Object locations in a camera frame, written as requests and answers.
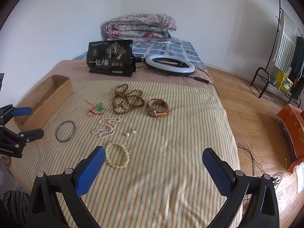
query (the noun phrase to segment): blue checkered bedsheet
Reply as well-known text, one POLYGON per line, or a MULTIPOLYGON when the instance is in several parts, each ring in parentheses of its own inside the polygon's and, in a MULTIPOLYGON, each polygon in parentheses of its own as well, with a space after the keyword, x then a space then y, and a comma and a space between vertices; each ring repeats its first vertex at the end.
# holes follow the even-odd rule
MULTIPOLYGON (((193 45, 187 41, 172 39, 171 44, 133 41, 132 53, 136 57, 145 58, 150 55, 173 55, 185 59, 195 67, 207 71, 193 45)), ((87 52, 75 57, 73 60, 84 60, 87 52)))

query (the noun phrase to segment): brown wooden bead necklace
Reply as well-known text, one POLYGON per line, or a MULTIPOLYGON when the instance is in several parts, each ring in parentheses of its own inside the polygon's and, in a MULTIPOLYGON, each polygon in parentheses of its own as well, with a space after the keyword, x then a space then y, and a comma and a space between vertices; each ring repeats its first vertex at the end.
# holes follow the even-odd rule
POLYGON ((113 112, 115 114, 118 114, 118 115, 127 114, 130 111, 132 111, 133 109, 135 109, 137 107, 142 107, 145 104, 145 101, 142 98, 142 95, 143 95, 142 90, 134 89, 127 93, 128 89, 129 89, 129 86, 127 84, 122 84, 115 88, 115 90, 114 90, 115 96, 114 96, 113 102, 112 102, 113 103, 113 112), (125 87, 124 90, 118 91, 118 89, 120 89, 121 87, 125 87), (130 98, 134 98, 134 97, 136 99, 134 100, 134 102, 131 103, 130 98), (122 98, 123 100, 117 104, 117 99, 119 99, 119 98, 122 98), (128 110, 127 110, 126 106, 124 106, 125 101, 130 106, 130 108, 128 110), (119 112, 118 111, 119 107, 122 107, 125 111, 119 112))

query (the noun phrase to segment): red cord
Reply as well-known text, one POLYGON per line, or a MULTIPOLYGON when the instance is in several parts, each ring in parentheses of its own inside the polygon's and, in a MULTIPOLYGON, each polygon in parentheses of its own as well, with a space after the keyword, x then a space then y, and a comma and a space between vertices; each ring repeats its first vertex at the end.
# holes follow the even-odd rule
POLYGON ((91 109, 88 108, 87 116, 94 116, 94 115, 100 116, 100 115, 103 115, 103 114, 105 113, 105 111, 107 110, 107 109, 105 109, 105 108, 102 108, 103 112, 101 112, 101 113, 96 113, 94 110, 96 109, 97 106, 94 107, 94 105, 93 105, 92 103, 89 103, 88 101, 86 101, 86 102, 87 102, 88 104, 92 105, 92 108, 91 108, 91 109))

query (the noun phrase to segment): black bag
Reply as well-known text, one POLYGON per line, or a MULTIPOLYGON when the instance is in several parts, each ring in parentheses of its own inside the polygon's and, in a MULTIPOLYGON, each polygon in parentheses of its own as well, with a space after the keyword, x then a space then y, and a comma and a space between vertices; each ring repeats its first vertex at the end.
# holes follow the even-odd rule
POLYGON ((136 71, 132 40, 90 42, 87 65, 91 73, 127 76, 136 71))

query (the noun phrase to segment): floral blanket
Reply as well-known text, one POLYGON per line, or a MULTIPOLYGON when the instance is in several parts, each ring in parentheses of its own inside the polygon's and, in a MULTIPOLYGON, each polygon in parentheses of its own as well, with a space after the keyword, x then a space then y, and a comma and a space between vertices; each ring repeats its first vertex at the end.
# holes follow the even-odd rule
POLYGON ((104 26, 107 36, 140 42, 166 42, 176 31, 175 20, 165 14, 139 13, 118 16, 104 26))

